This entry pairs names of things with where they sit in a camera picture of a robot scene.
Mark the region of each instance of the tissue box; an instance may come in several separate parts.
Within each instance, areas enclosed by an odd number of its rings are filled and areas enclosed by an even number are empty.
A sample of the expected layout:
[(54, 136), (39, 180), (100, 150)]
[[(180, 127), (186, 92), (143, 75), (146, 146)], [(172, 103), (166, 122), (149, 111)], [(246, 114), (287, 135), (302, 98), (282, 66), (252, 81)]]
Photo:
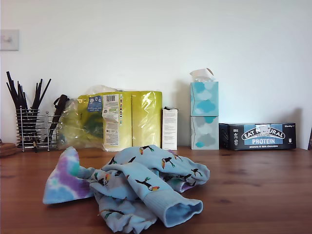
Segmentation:
[(219, 115), (219, 82), (191, 83), (191, 116)]
[(219, 125), (220, 147), (230, 150), (296, 148), (295, 123)]
[(219, 149), (218, 116), (191, 116), (192, 150)]

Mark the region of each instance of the wood grain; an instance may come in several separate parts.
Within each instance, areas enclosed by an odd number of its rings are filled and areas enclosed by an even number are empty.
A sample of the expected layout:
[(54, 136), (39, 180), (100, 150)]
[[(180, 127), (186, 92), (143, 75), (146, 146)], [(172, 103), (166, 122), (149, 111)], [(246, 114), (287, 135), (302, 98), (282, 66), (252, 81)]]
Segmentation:
[[(84, 167), (100, 168), (115, 153), (79, 150)], [(204, 210), (173, 228), (157, 221), (142, 233), (312, 233), (312, 154), (305, 150), (191, 151), (178, 153), (207, 165), (211, 179), (183, 193)], [(45, 182), (61, 151), (20, 153), (1, 159), (2, 234), (112, 233), (93, 198), (44, 205)]]

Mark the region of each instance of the protein bar box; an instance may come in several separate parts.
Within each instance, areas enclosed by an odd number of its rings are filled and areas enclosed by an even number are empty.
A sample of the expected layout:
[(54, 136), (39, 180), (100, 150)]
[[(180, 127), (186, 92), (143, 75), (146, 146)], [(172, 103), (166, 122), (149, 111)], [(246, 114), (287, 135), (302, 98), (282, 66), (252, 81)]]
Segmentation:
[(295, 149), (296, 124), (220, 123), (219, 144), (230, 150)]

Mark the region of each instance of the stacked tissue boxes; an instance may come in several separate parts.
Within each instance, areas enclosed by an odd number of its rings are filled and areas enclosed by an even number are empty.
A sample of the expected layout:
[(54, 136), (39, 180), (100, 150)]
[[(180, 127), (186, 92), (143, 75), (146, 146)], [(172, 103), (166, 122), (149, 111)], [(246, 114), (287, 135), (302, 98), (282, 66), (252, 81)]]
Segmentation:
[(191, 83), (192, 150), (219, 149), (219, 83)]

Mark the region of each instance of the metal pen holder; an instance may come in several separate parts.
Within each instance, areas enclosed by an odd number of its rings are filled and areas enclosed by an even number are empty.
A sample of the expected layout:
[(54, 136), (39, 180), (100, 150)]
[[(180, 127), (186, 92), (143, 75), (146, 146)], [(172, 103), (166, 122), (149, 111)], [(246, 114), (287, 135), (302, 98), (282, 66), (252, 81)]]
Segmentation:
[(58, 147), (59, 127), (53, 128), (53, 132), (50, 129), (51, 124), (58, 124), (58, 122), (53, 122), (55, 115), (49, 115), (48, 111), (45, 115), (40, 115), (39, 109), (22, 109), (21, 107), (16, 110), (16, 117), (17, 147), (22, 148), (23, 152), (25, 148), (47, 148), (50, 151)]

